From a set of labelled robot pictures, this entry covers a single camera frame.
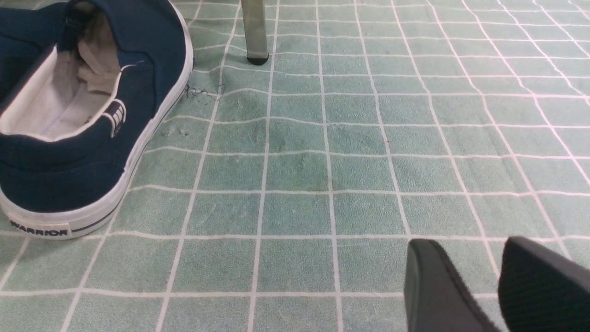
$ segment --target navy blue sneaker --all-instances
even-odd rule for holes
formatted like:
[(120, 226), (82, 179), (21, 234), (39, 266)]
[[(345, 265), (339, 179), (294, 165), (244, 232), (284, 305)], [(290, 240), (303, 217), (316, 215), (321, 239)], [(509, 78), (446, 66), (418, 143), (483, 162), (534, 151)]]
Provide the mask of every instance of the navy blue sneaker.
[(193, 68), (168, 0), (72, 0), (58, 41), (0, 116), (0, 206), (31, 236), (107, 223)]
[(57, 41), (64, 6), (53, 4), (35, 11), (0, 8), (0, 105), (42, 52)]

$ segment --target metal chair leg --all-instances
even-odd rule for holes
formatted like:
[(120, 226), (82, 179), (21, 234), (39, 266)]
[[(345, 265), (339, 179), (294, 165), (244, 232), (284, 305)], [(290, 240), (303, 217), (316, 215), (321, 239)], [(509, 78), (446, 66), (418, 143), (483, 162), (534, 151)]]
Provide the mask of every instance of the metal chair leg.
[(241, 0), (248, 61), (261, 66), (268, 61), (264, 0)]

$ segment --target white rubber sole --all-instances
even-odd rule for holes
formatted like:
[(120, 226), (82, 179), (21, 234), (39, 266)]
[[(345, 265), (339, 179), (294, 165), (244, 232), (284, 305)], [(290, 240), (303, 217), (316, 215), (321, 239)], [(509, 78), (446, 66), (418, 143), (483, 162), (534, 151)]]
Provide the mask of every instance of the white rubber sole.
[(171, 3), (171, 5), (178, 15), (185, 35), (186, 57), (184, 67), (178, 81), (164, 98), (156, 116), (148, 123), (135, 142), (119, 182), (105, 196), (91, 205), (77, 210), (57, 213), (37, 213), (25, 210), (11, 202), (0, 189), (0, 207), (8, 216), (14, 228), (32, 237), (66, 240), (91, 233), (113, 218), (114, 212), (121, 203), (125, 191), (135, 174), (143, 150), (166, 118), (166, 115), (168, 115), (168, 112), (178, 103), (192, 73), (194, 50), (191, 36), (184, 17), (174, 4)]

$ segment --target shoe label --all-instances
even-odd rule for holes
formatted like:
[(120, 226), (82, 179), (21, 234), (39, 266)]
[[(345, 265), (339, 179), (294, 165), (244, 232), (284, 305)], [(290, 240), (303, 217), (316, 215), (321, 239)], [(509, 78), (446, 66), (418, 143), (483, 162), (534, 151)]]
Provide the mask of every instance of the shoe label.
[(20, 230), (21, 232), (33, 235), (35, 237), (45, 237), (52, 239), (70, 239), (72, 237), (72, 231), (70, 224), (51, 224), (51, 225), (38, 225), (38, 224), (19, 224), (15, 221), (10, 221), (12, 227)]
[(127, 108), (121, 100), (113, 99), (113, 102), (104, 110), (101, 116), (107, 118), (111, 126), (113, 126), (111, 129), (111, 138), (113, 138), (127, 119)]

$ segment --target floor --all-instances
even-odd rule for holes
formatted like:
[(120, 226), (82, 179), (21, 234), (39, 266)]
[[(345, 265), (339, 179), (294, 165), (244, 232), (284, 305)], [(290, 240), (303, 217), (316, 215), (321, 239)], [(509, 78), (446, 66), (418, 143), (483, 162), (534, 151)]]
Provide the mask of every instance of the floor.
[(589, 1), (265, 1), (261, 67), (237, 0), (176, 2), (190, 90), (107, 227), (2, 220), (1, 331), (404, 331), (412, 237), (505, 328), (508, 236), (590, 267)]

